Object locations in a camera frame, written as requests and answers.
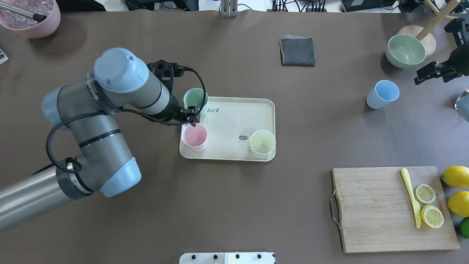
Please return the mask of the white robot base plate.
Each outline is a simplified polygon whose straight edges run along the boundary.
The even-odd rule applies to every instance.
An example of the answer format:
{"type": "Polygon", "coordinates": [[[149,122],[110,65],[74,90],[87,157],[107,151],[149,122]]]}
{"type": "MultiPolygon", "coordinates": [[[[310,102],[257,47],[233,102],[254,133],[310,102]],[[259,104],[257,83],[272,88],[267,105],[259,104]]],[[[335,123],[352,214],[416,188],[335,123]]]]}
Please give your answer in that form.
{"type": "Polygon", "coordinates": [[[179,264],[275,264],[271,252],[208,252],[184,253],[179,264]]]}

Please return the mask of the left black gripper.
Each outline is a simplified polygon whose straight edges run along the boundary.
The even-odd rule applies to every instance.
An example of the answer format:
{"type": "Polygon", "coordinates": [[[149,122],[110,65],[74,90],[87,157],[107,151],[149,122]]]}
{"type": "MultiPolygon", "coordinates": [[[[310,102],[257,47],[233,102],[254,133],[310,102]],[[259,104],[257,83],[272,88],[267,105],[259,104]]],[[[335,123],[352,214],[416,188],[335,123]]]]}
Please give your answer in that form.
{"type": "Polygon", "coordinates": [[[200,114],[196,114],[196,106],[183,108],[173,95],[174,78],[183,75],[181,66],[175,62],[159,60],[147,64],[147,67],[158,78],[161,86],[159,99],[151,105],[156,109],[151,110],[148,115],[164,122],[175,120],[183,125],[189,124],[195,127],[200,122],[200,114]]]}

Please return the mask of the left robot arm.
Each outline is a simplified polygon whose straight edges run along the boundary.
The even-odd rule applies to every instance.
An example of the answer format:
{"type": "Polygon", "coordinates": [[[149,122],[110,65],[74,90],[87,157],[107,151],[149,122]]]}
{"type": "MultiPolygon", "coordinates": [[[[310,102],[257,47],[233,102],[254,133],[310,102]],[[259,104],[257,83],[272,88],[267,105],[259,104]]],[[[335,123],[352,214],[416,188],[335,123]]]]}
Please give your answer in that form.
{"type": "Polygon", "coordinates": [[[100,191],[114,197],[142,178],[114,115],[134,113],[168,126],[195,125],[201,109],[183,107],[174,78],[194,69],[159,60],[146,64],[122,47],[106,50],[92,72],[42,101],[53,128],[46,140],[51,165],[1,190],[1,231],[100,191]]]}

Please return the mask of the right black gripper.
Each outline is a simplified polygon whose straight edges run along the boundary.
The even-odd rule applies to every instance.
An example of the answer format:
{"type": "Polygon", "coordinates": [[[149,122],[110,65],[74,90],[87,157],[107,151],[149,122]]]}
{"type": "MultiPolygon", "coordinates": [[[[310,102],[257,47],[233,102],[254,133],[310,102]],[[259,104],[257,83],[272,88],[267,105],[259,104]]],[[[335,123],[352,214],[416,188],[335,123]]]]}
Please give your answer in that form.
{"type": "Polygon", "coordinates": [[[469,73],[469,17],[459,17],[451,20],[444,27],[444,31],[451,33],[457,45],[445,62],[430,62],[417,72],[415,85],[426,80],[442,77],[449,82],[457,77],[468,76],[469,73]]]}

